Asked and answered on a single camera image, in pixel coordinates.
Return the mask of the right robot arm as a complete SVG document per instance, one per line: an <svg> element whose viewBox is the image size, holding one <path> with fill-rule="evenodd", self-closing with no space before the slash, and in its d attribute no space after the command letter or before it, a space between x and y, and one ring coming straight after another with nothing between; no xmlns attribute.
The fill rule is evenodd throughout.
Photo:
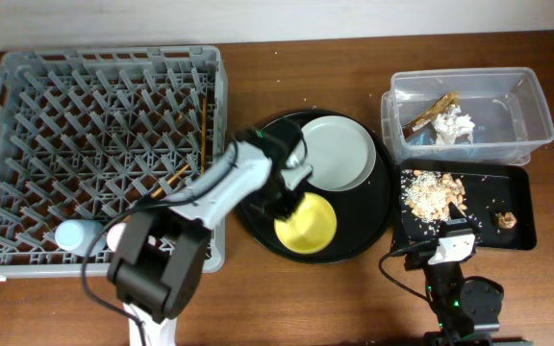
<svg viewBox="0 0 554 346"><path fill-rule="evenodd" d="M462 271L476 253L480 233L451 204L439 233L406 252L405 269L423 271L424 298L440 326L424 335L426 345L491 345L491 335L499 330L503 286L484 277L466 277Z"/></svg>

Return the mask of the pink cup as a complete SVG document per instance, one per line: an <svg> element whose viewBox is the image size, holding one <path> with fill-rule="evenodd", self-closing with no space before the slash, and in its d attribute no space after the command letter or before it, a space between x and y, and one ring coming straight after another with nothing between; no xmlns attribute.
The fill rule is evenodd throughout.
<svg viewBox="0 0 554 346"><path fill-rule="evenodd" d="M126 224L125 223L117 223L109 228L107 231L107 245L108 248L115 252L116 248L120 242L120 239L122 238L124 231L125 231Z"/></svg>

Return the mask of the wooden chopstick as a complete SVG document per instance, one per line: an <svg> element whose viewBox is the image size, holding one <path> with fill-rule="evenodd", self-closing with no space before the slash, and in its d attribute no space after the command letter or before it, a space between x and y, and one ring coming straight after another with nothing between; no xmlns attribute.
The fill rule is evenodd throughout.
<svg viewBox="0 0 554 346"><path fill-rule="evenodd" d="M174 173L170 178L168 178L165 181L165 186L171 187L171 185L179 179L181 175L183 175L187 170L189 169L189 164L186 163L181 169L179 169L176 173ZM156 188L153 192L151 192L150 196L152 198L156 198L164 191L164 186L162 183L160 183L160 186Z"/></svg>
<svg viewBox="0 0 554 346"><path fill-rule="evenodd" d="M204 175L206 165L206 147L207 147L207 98L203 99L202 122L201 122L201 156L200 156L200 174Z"/></svg>

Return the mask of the blue cup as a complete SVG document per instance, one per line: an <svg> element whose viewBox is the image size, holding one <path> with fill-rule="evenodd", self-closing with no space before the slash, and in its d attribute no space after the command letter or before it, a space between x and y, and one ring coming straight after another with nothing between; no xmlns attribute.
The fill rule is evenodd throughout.
<svg viewBox="0 0 554 346"><path fill-rule="evenodd" d="M103 226L93 220L66 220L55 231L56 244L73 255L84 257L91 242L100 235Z"/></svg>

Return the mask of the yellow bowl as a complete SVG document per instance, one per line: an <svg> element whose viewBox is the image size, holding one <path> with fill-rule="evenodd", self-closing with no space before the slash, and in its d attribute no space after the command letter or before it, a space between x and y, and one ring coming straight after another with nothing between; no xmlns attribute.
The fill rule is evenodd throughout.
<svg viewBox="0 0 554 346"><path fill-rule="evenodd" d="M273 225L277 238L288 250L310 255L331 243L338 220L332 205L324 197L305 192L297 210L286 220L276 219Z"/></svg>

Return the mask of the gold snack wrapper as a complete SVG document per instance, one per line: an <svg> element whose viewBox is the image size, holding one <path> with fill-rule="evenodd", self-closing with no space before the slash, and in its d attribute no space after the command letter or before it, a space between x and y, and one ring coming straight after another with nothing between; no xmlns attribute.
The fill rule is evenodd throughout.
<svg viewBox="0 0 554 346"><path fill-rule="evenodd" d="M416 119L410 121L404 125L401 130L405 138L409 138L415 132L426 126L429 122L433 121L440 113L442 113L448 106L458 105L458 93L449 92L444 94L435 104L428 110L423 112Z"/></svg>

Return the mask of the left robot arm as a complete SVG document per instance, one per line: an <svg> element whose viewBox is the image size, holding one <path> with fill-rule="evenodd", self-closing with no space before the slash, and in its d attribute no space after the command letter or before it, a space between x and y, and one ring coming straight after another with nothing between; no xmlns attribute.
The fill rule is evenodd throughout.
<svg viewBox="0 0 554 346"><path fill-rule="evenodd" d="M199 285L212 231L241 201L255 199L275 220L291 218L303 195L283 173L304 143L299 127L280 136L245 130L194 183L127 211L107 278L136 326L131 344L173 344L171 327Z"/></svg>

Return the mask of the grey plate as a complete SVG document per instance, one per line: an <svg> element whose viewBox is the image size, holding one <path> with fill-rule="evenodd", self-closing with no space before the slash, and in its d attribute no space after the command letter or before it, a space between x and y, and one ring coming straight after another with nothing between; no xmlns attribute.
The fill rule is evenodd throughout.
<svg viewBox="0 0 554 346"><path fill-rule="evenodd" d="M369 132L345 116L324 115L302 127L312 168L310 185L341 192L360 185L372 172L376 150Z"/></svg>

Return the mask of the food scraps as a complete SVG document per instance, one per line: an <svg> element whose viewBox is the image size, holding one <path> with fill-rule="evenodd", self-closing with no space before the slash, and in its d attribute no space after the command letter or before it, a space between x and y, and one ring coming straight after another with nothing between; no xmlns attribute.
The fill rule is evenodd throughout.
<svg viewBox="0 0 554 346"><path fill-rule="evenodd" d="M425 223L451 218L450 208L467 210L466 189L460 178L450 173L405 169L401 173L401 199L414 217Z"/></svg>

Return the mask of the white tissue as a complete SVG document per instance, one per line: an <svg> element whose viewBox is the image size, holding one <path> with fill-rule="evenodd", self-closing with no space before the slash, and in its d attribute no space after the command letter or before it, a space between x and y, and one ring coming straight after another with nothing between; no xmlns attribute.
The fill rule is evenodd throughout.
<svg viewBox="0 0 554 346"><path fill-rule="evenodd" d="M462 114L460 106L448 106L435 117L432 126L436 132L436 145L453 145L463 136L468 143L473 142L475 124L468 114Z"/></svg>

